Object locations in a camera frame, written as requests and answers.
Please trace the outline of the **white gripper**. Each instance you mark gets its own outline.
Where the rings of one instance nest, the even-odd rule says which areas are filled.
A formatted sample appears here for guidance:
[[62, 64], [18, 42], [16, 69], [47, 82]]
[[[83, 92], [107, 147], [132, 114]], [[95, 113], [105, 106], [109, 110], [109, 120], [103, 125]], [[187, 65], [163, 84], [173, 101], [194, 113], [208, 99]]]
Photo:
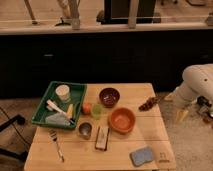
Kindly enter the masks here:
[[172, 101], [176, 108], [180, 108], [176, 111], [177, 123], [181, 123], [188, 115], [188, 106], [191, 105], [195, 99], [195, 92], [188, 87], [176, 87], [175, 90], [164, 97], [166, 101]]

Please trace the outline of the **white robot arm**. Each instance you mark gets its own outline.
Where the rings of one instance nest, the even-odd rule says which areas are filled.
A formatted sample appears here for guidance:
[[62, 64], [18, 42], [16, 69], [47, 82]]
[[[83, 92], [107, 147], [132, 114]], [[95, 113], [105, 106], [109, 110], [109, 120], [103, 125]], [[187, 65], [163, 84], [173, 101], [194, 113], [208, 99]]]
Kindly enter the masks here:
[[176, 123], [185, 119], [192, 102], [199, 96], [213, 104], [213, 63], [186, 67], [182, 79], [182, 83], [165, 97], [165, 100], [173, 102]]

